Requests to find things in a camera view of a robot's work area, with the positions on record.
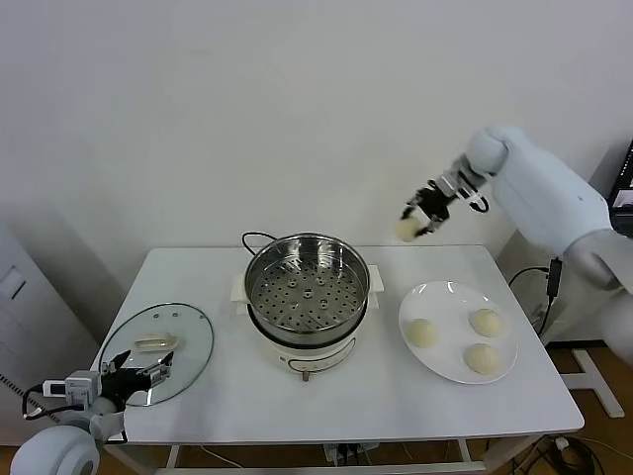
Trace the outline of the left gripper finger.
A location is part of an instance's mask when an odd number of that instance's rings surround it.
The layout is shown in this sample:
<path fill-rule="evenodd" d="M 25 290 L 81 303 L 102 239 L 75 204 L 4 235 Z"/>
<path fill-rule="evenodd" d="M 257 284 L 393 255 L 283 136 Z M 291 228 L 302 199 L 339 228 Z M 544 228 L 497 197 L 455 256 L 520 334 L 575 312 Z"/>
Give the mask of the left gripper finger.
<path fill-rule="evenodd" d="M 142 376 L 149 382 L 149 388 L 162 384 L 171 374 L 174 352 L 170 351 L 157 362 L 142 369 Z"/>
<path fill-rule="evenodd" d="M 106 376 L 110 374 L 115 374 L 118 370 L 120 370 L 124 363 L 128 360 L 131 352 L 129 350 L 124 351 L 122 353 L 114 356 L 110 361 L 102 361 L 101 362 L 101 375 Z"/>

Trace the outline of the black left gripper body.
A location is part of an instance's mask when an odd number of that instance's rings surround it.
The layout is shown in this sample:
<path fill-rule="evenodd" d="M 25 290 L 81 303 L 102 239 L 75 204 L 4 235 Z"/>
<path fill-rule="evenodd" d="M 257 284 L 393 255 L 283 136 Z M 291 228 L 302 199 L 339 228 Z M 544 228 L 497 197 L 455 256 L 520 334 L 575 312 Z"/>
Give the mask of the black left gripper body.
<path fill-rule="evenodd" d="M 147 392 L 151 387 L 150 377 L 134 368 L 101 373 L 100 379 L 101 397 L 112 402 L 116 409 L 124 409 L 134 393 Z"/>

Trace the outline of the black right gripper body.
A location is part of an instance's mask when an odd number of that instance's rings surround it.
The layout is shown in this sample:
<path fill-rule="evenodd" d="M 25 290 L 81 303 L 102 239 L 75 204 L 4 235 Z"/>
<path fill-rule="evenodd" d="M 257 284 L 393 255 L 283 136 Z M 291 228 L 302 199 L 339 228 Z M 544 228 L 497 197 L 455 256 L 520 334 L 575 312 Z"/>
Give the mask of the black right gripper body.
<path fill-rule="evenodd" d="M 431 221 L 443 222 L 449 217 L 448 207 L 451 198 L 447 197 L 436 185 L 428 185 L 415 193 L 416 206 Z"/>

